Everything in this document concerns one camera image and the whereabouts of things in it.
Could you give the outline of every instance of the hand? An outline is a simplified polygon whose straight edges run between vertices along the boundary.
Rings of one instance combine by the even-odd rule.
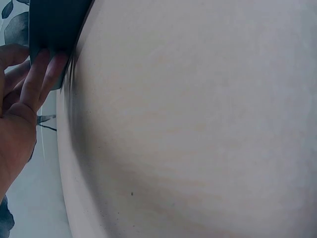
[[[57,54],[50,62],[42,50],[30,67],[27,47],[0,47],[0,196],[22,171],[36,142],[36,112],[60,76],[67,56]],[[8,66],[20,64],[5,74]]]

